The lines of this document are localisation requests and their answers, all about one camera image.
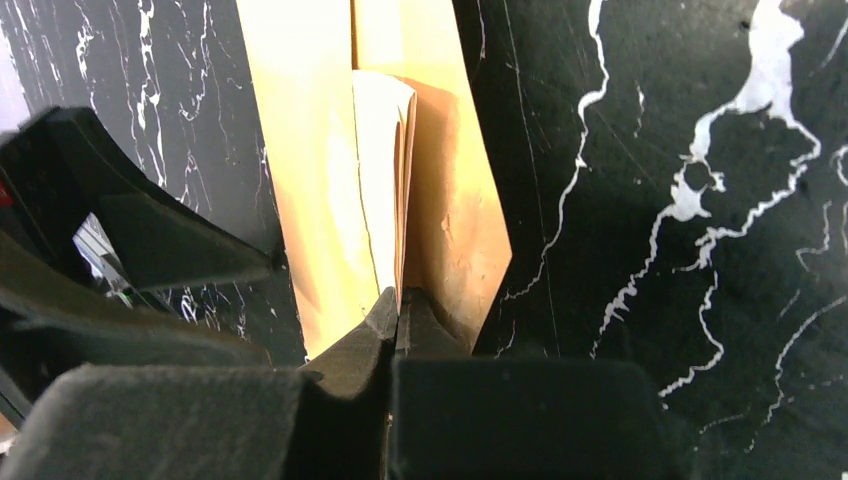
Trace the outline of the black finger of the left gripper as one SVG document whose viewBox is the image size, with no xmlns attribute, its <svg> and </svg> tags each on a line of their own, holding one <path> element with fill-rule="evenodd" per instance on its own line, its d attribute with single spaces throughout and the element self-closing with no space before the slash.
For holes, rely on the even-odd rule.
<svg viewBox="0 0 848 480">
<path fill-rule="evenodd" d="M 60 375 L 82 364 L 267 366 L 261 347 L 79 285 L 1 236 L 1 413 L 21 424 Z"/>
<path fill-rule="evenodd" d="M 50 107 L 1 135 L 1 229 L 51 268 L 86 284 L 74 237 L 104 230 L 139 290 L 251 281 L 271 258 L 151 182 L 89 107 Z"/>
</svg>

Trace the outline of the tan letter paper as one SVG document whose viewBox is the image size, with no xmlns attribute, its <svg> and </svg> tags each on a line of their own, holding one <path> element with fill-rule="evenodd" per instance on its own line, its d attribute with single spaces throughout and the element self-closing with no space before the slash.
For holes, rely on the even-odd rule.
<svg viewBox="0 0 848 480">
<path fill-rule="evenodd" d="M 402 296 L 418 95 L 399 78 L 352 72 L 359 184 L 378 289 Z"/>
</svg>

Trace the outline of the orange envelope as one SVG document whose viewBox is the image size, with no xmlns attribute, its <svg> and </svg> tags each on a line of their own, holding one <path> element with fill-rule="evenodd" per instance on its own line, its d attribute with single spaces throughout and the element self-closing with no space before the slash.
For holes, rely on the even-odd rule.
<svg viewBox="0 0 848 480">
<path fill-rule="evenodd" d="M 352 72 L 418 95 L 405 287 L 472 350 L 512 257 L 449 1 L 237 5 L 304 346 L 317 357 L 378 289 L 365 226 Z"/>
</svg>

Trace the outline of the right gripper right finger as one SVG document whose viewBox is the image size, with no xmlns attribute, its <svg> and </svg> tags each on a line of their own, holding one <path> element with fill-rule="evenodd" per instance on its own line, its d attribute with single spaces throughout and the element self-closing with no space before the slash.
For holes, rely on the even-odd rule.
<svg viewBox="0 0 848 480">
<path fill-rule="evenodd" d="M 654 385 L 616 360 L 470 356 L 407 289 L 392 365 L 394 479 L 679 479 Z"/>
</svg>

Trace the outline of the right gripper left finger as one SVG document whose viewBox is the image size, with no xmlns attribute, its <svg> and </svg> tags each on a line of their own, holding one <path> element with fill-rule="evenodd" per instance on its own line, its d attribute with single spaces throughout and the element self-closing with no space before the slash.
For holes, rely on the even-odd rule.
<svg viewBox="0 0 848 480">
<path fill-rule="evenodd" d="M 377 479 L 398 299 L 294 370 L 82 366 L 36 402 L 5 479 Z"/>
</svg>

